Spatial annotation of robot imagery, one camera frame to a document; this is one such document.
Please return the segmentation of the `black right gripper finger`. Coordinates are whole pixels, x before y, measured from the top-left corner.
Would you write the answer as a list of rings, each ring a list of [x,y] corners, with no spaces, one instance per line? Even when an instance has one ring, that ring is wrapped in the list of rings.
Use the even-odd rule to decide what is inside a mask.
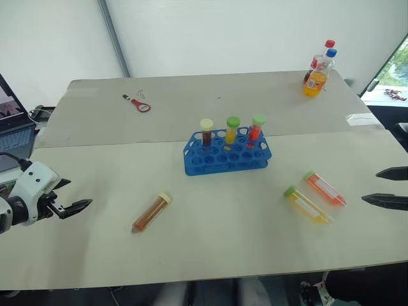
[[[394,194],[375,193],[361,197],[367,203],[392,210],[408,211],[408,197]]]
[[[388,180],[408,180],[408,167],[391,167],[376,173],[376,177]]]

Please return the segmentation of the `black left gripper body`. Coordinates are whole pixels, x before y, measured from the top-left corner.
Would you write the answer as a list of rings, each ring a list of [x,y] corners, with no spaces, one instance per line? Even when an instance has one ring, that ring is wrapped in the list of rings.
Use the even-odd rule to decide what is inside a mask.
[[[37,202],[37,220],[48,219],[56,215],[60,219],[68,218],[67,210],[57,203],[57,194],[51,191],[40,196]]]

